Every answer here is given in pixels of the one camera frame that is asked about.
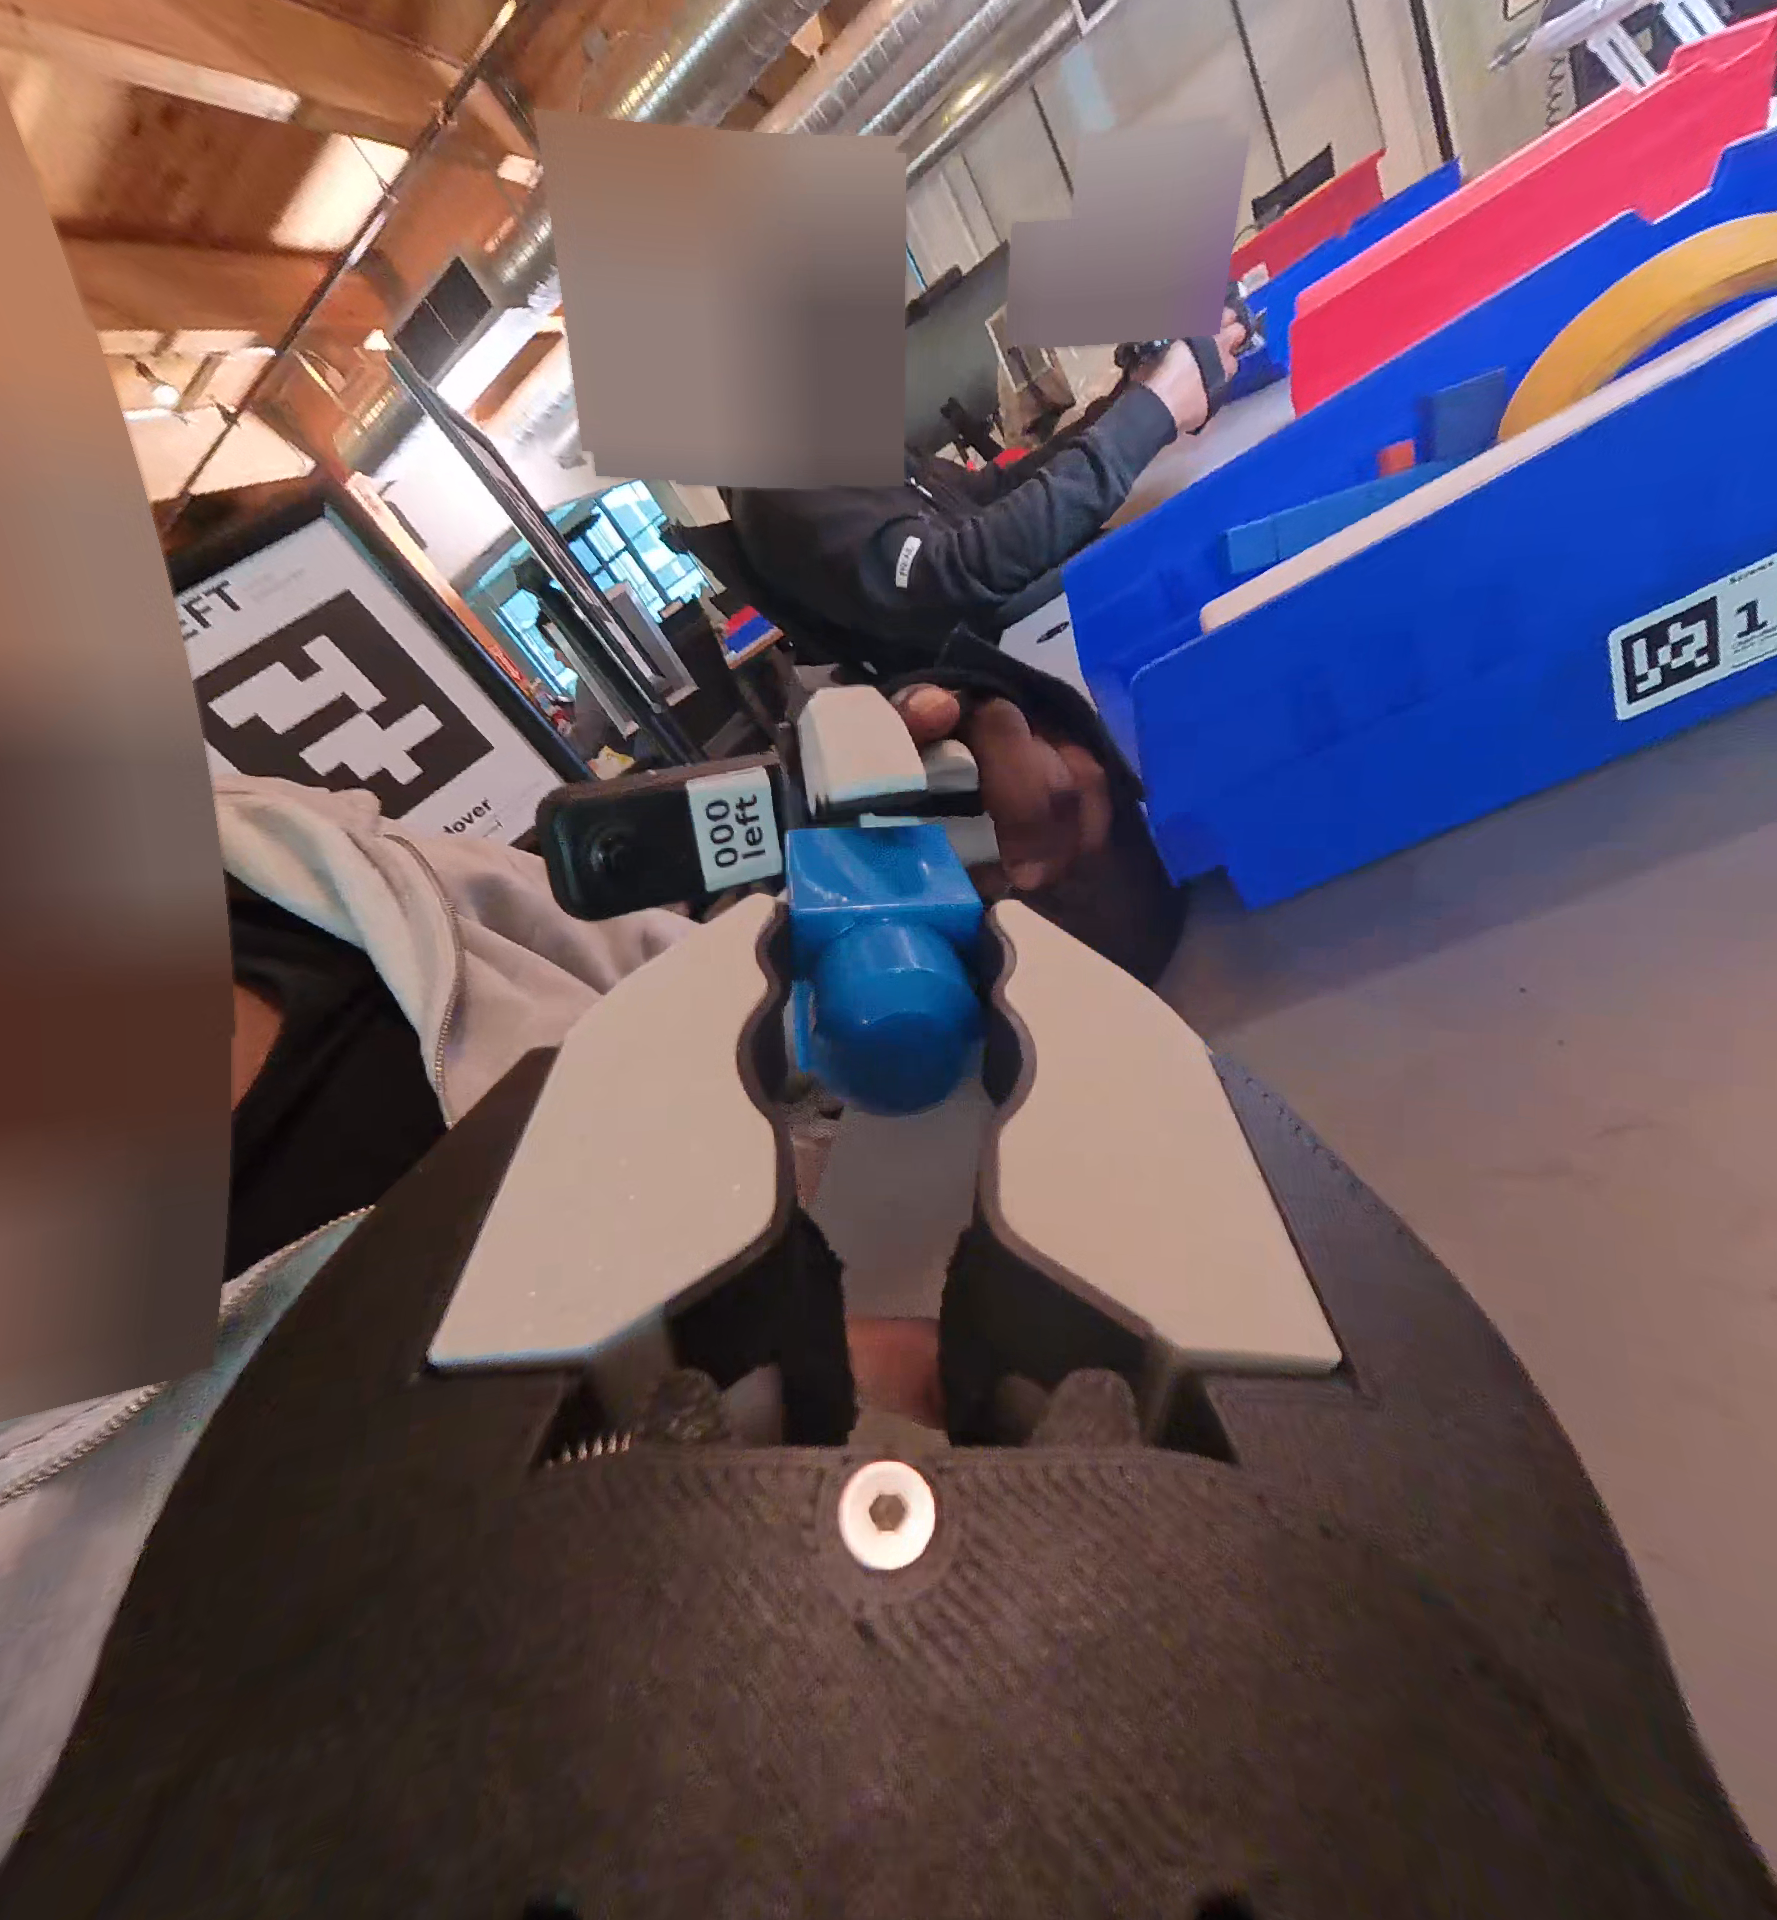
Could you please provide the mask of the white neighbouring desk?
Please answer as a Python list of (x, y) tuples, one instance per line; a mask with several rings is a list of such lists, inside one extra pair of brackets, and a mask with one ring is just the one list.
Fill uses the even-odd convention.
[(1210, 550), (1226, 527), (1383, 474), (1360, 415), (1335, 397), (1295, 415), (1287, 379), (1231, 400), (1156, 454), (1095, 550)]

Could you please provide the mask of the blue plastic bin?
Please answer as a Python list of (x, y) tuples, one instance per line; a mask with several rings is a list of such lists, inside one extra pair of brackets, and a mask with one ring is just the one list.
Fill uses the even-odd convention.
[[(1667, 244), (1777, 213), (1777, 128), (1705, 193), (1620, 213), (1341, 391), (1376, 473), (1418, 400), (1539, 352)], [(1084, 682), (1139, 773), (1176, 878), (1246, 906), (1473, 827), (1777, 695), (1777, 325), (1500, 486), (1201, 636), (1210, 550), (1102, 545), (1064, 569)]]

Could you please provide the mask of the person's black shirt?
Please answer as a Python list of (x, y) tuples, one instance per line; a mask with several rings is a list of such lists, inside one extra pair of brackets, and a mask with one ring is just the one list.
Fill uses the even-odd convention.
[(419, 1032), (354, 945), (225, 881), (225, 1283), (374, 1206), (444, 1137)]

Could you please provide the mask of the person's left hand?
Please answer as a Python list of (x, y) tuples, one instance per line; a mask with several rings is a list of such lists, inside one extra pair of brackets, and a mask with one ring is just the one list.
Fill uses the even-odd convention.
[(1115, 794), (1102, 763), (1058, 729), (1038, 729), (1016, 697), (909, 682), (892, 695), (920, 752), (960, 740), (977, 757), (982, 813), (995, 827), (995, 862), (977, 892), (1046, 895), (1099, 881), (1115, 868)]

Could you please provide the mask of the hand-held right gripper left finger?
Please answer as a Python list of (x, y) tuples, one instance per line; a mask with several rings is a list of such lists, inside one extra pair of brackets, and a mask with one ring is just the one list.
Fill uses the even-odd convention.
[(734, 900), (566, 1032), (431, 1339), (434, 1372), (661, 1372), (672, 1313), (762, 1246), (778, 1128), (739, 1044), (772, 1002), (772, 925), (778, 895)]

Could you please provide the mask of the red plastic bin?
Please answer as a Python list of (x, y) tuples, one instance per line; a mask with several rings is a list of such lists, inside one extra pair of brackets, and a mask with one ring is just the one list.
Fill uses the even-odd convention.
[(1294, 325), (1294, 404), (1309, 415), (1328, 397), (1372, 379), (1521, 273), (1613, 227), (1644, 221), (1705, 193), (1722, 156), (1768, 128), (1777, 91), (1777, 4), (1732, 17), (1713, 0), (1666, 0), (1672, 36), (1653, 66), (1637, 31), (1637, 0), (1540, 4), (1494, 66), (1591, 51), (1607, 69), (1607, 93), (1573, 109), (1444, 209), (1407, 227), (1383, 264), (1322, 283)]
[(1323, 239), (1341, 239), (1348, 227), (1383, 209), (1383, 151), (1362, 156), (1342, 172), (1316, 182), (1287, 213), (1277, 213), (1258, 234), (1238, 239), (1231, 253), (1231, 279), (1287, 273)]

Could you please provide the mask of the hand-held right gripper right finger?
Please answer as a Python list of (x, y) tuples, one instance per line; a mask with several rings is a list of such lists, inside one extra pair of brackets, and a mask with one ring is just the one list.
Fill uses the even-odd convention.
[(1328, 1313), (1210, 1045), (1022, 900), (991, 908), (1016, 1084), (977, 1199), (995, 1239), (1150, 1355), (1207, 1372), (1335, 1372)]

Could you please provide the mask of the black overhead pole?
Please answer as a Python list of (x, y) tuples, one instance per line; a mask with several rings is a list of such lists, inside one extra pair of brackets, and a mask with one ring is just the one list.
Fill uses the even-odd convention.
[(665, 695), (637, 668), (630, 632), (619, 606), (603, 599), (594, 576), (569, 556), (549, 510), (531, 500), (522, 474), (509, 459), (480, 433), (462, 408), (451, 408), (434, 380), (410, 364), (410, 352), (391, 334), (374, 334), (388, 352), (398, 380), (414, 397), (419, 415), (457, 450), (457, 459), (477, 473), (477, 483), (495, 493), (509, 512), (517, 537), (529, 540), (529, 559), (517, 576), (540, 606), (581, 639), (587, 675), (619, 697), (619, 707), (637, 722), (642, 735), (655, 740), (665, 763), (701, 763), (701, 752), (674, 722)]

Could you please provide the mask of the yellow tape roll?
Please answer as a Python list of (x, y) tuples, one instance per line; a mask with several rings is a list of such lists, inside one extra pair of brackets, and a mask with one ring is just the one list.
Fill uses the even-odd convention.
[(1705, 227), (1599, 292), (1521, 373), (1500, 443), (1631, 373), (1686, 325), (1777, 296), (1777, 213)]

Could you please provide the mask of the dark blue block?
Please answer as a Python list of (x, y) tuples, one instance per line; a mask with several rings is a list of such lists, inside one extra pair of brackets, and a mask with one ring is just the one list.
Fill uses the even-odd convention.
[(1512, 380), (1506, 368), (1461, 379), (1418, 400), (1418, 468), (1456, 468), (1500, 437)]

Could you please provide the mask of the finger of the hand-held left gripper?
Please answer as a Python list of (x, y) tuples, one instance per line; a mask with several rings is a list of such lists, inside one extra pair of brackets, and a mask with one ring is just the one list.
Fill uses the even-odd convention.
[(977, 755), (951, 735), (917, 746), (881, 689), (820, 689), (804, 707), (804, 788), (811, 813), (960, 813)]

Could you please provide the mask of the blue cube with round knob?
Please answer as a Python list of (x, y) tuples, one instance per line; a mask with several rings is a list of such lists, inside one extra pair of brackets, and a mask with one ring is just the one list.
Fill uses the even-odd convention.
[(791, 1065), (878, 1119), (940, 1110), (985, 1032), (982, 919), (982, 892), (933, 820), (791, 832)]

